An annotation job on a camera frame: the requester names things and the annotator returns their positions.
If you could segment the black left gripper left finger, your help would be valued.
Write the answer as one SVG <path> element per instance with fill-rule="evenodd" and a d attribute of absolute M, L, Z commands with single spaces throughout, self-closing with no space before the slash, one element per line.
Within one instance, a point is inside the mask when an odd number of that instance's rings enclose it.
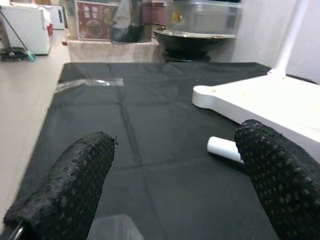
<path fill-rule="evenodd" d="M 85 240 L 94 220 L 117 140 L 104 132 L 68 146 L 27 194 L 7 210 L 4 240 Z"/>

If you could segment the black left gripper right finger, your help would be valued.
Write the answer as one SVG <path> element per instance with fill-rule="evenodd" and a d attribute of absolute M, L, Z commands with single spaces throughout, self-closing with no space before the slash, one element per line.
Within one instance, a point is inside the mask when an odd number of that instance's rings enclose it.
<path fill-rule="evenodd" d="M 320 238 L 320 164 L 302 147 L 255 120 L 234 141 L 256 194 L 281 240 Z"/>

